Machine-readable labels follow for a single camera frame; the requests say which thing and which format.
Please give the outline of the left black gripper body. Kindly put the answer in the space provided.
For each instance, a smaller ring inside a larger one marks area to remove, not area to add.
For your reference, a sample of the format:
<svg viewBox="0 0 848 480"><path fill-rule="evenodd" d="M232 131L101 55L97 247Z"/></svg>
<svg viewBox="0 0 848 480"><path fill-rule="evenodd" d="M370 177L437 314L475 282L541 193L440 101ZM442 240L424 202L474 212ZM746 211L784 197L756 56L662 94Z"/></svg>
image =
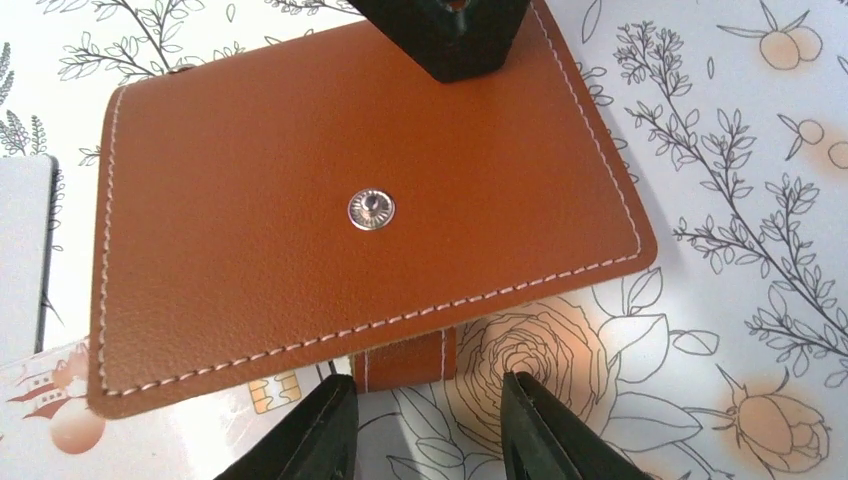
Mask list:
<svg viewBox="0 0 848 480"><path fill-rule="evenodd" d="M528 0L350 0L349 3L441 83L500 69Z"/></svg>

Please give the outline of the brown leather card holder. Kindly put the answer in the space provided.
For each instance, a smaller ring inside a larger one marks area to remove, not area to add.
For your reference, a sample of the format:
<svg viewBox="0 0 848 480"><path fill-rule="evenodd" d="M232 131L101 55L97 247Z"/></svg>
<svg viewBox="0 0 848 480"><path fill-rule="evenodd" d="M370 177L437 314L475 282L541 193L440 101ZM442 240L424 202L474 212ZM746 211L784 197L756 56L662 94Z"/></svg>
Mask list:
<svg viewBox="0 0 848 480"><path fill-rule="evenodd" d="M117 88L87 400L125 418L649 266L547 5L442 83L360 21Z"/></svg>

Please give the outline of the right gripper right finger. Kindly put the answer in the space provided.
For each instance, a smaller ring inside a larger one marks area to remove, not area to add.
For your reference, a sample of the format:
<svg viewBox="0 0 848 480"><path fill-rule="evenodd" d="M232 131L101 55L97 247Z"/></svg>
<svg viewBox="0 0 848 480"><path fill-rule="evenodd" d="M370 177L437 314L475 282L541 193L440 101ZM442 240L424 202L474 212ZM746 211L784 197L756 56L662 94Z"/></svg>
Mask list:
<svg viewBox="0 0 848 480"><path fill-rule="evenodd" d="M511 480L649 480L527 372L503 376L501 438Z"/></svg>

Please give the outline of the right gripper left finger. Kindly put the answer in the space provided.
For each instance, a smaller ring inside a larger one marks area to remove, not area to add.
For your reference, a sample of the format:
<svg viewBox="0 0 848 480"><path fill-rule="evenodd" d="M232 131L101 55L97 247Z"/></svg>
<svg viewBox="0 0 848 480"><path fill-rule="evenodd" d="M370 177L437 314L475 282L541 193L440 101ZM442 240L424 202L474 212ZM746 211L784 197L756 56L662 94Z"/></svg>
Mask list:
<svg viewBox="0 0 848 480"><path fill-rule="evenodd" d="M352 480L357 435L356 383L333 374L215 480Z"/></svg>

